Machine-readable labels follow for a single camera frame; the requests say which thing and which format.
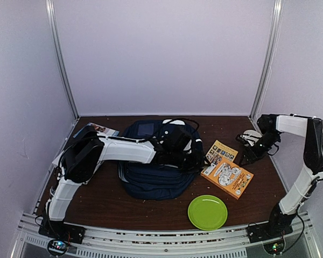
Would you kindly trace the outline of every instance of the navy backpack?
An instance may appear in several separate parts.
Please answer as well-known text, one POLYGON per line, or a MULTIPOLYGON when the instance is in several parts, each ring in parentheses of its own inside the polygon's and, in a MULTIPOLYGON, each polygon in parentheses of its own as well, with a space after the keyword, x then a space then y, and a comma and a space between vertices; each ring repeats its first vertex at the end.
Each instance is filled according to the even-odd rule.
MULTIPOLYGON (((145 139, 154 135, 162 139, 166 133, 172 132, 175 124, 163 124, 163 120, 140 120, 129 126, 124 132, 124 137, 145 139)), ((203 155, 202 141, 195 129, 185 124, 185 130, 193 134, 192 149, 203 155)), ((180 196, 193 181, 201 167, 196 167, 185 173, 178 168, 157 165, 141 164, 128 161, 118 163, 118 175, 126 192, 139 199, 173 199, 180 196)))

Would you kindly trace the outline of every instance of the white object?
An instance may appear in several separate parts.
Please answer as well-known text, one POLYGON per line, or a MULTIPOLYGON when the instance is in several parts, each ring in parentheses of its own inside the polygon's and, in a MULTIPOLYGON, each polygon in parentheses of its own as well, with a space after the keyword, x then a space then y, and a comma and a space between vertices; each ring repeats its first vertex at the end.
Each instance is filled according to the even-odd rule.
MULTIPOLYGON (((127 160, 150 163, 156 154, 153 145, 149 141, 139 142, 139 140, 136 139, 125 141, 127 138, 124 137, 110 139, 109 136, 104 133, 98 133, 98 136, 103 137, 99 139, 104 142, 104 147, 94 172, 98 170, 105 160, 127 160)), ((52 162, 55 167, 58 166, 60 157, 61 154, 52 162)), ((46 203, 46 207, 49 205, 48 215, 51 221, 62 221, 65 218, 67 208, 72 201, 75 192, 82 184, 88 183, 88 181, 84 183, 74 183, 72 180, 66 180, 63 177, 63 168, 61 168, 61 170, 62 175, 60 175, 61 179, 55 194, 53 198, 46 203)))
MULTIPOLYGON (((276 119, 276 130, 306 137, 307 118, 280 115, 276 119)), ((297 207, 302 205, 302 200, 309 191, 311 182, 316 177, 323 178, 323 172, 313 175, 311 169, 303 164, 296 182, 279 203, 280 209, 284 214, 295 214, 297 207)))
POLYGON ((258 141, 259 138, 261 138, 262 135, 255 131, 255 130, 246 130, 243 134, 242 134, 242 138, 244 140, 246 140, 250 146, 255 145, 255 143, 258 141))

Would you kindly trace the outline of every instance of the metal frame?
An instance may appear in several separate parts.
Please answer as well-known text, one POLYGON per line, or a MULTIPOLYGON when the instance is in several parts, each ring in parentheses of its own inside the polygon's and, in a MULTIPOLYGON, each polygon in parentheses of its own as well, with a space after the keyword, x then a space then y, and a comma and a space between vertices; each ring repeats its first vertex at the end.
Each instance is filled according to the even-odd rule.
POLYGON ((58 67, 59 67, 61 79, 62 79, 62 82, 65 87, 66 96, 67 96, 68 102, 71 106, 74 119, 78 119, 79 114, 78 114, 78 111, 75 106, 75 101, 74 101, 74 97, 73 97, 73 94, 71 91, 71 87, 69 86, 69 80, 68 80, 67 73, 66 73, 64 57, 63 57, 62 51, 61 51, 59 33, 58 33, 57 22, 56 22, 55 11, 54 11, 54 0, 46 0, 46 7, 47 7, 47 14, 48 14, 48 18, 49 18, 50 28, 52 30, 54 47, 55 47, 55 51, 57 54, 58 67))
POLYGON ((255 117, 258 111, 257 109, 260 106, 262 96, 265 91, 266 85, 268 83, 268 78, 270 76, 270 66, 271 66, 271 61, 275 52, 275 45, 278 38, 282 8, 283 8, 283 0, 275 0, 267 52, 265 54, 264 65, 262 69, 261 78, 259 80, 256 97, 250 113, 250 118, 252 120, 255 120, 255 117))
MULTIPOLYGON (((305 221, 306 243, 313 258, 320 258, 316 234, 307 212, 300 214, 305 221)), ((49 238, 39 235, 35 215, 23 214, 18 226, 18 236, 11 258, 20 258, 24 243, 41 248, 46 247, 49 238)), ((127 231, 110 228, 89 227, 81 245, 72 244, 69 255, 75 257, 229 257, 229 253, 240 253, 246 257, 246 248, 261 245, 250 243, 246 228, 248 225, 224 227, 215 231, 127 231)), ((301 232, 302 223, 296 218, 292 223, 293 233, 301 232)))

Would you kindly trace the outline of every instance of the white wall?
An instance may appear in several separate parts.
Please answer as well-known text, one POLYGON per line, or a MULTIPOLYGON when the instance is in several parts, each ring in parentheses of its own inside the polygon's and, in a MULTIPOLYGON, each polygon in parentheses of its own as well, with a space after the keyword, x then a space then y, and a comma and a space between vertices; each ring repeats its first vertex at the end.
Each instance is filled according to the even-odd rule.
POLYGON ((250 113, 273 1, 58 0, 81 115, 250 113))
POLYGON ((45 1, 0 1, 0 257, 72 122, 45 1))
MULTIPOLYGON (((259 114, 323 118, 323 1, 286 1, 277 52, 259 114)), ((303 162, 304 140, 282 135, 275 160, 288 187, 303 162)), ((306 203, 323 247, 323 182, 306 203)))

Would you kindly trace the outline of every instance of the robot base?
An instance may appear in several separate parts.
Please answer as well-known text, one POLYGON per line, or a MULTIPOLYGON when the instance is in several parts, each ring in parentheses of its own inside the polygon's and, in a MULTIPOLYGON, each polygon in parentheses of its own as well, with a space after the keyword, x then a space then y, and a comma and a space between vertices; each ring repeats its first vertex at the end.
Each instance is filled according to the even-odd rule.
MULTIPOLYGON (((269 235, 267 233, 267 228, 269 227, 269 223, 263 223, 259 225, 249 226, 247 228, 248 237, 250 240, 250 243, 256 243, 260 241, 267 241, 273 238, 281 237, 280 234, 277 235, 269 235)), ((284 227, 284 234, 290 234, 293 232, 293 229, 291 226, 284 227)))
POLYGON ((48 222, 45 224, 42 222, 42 226, 40 226, 38 231, 40 235, 45 235, 49 238, 58 239, 66 243, 69 241, 71 243, 82 244, 82 239, 85 234, 85 228, 64 224, 62 221, 57 223, 53 221, 50 222, 53 229, 50 228, 48 222))

